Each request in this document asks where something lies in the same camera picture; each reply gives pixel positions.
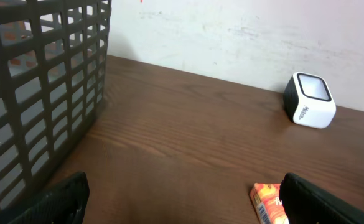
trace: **black plastic basket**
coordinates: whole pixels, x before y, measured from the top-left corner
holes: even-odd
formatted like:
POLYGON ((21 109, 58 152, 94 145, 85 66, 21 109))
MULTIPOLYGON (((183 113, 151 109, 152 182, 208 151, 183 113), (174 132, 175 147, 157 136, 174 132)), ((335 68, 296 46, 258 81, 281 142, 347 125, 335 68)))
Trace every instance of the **black plastic basket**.
POLYGON ((111 0, 0 0, 0 210, 41 188, 103 96, 111 0))

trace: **black side of cube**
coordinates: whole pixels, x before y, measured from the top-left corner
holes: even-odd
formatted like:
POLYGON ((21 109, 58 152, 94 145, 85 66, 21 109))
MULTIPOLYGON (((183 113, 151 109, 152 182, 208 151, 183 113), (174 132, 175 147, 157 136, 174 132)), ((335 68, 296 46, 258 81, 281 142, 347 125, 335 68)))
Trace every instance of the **black side of cube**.
POLYGON ((294 122, 294 113, 298 107, 299 97, 296 92, 294 77, 289 80, 286 89, 284 90, 284 109, 287 112, 288 118, 294 122))

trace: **logo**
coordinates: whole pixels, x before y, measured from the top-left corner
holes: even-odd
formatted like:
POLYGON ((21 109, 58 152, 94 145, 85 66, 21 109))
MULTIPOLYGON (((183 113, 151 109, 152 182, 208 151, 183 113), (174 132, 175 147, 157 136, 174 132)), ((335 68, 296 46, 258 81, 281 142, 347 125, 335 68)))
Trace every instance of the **logo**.
POLYGON ((301 115, 299 115, 299 119, 302 119, 304 116, 305 116, 305 114, 306 114, 306 112, 309 110, 309 108, 307 107, 307 106, 305 106, 304 105, 304 108, 302 109, 302 111, 301 111, 301 115))

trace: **plastic basket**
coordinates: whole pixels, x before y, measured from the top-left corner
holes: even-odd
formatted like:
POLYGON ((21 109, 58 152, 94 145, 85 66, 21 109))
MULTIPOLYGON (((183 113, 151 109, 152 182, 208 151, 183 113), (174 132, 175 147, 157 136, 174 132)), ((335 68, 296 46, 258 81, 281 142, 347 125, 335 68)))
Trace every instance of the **plastic basket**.
POLYGON ((39 190, 103 96, 111 0, 0 0, 0 210, 39 190))

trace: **wood grain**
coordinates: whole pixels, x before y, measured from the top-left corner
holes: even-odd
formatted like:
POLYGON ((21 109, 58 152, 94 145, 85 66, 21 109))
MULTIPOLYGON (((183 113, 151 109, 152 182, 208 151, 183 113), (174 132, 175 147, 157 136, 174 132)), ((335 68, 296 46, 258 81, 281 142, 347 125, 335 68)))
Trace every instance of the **wood grain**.
POLYGON ((364 210, 364 112, 308 128, 280 93, 107 60, 103 109, 49 182, 86 172, 85 223, 258 223, 249 187, 286 172, 364 210))

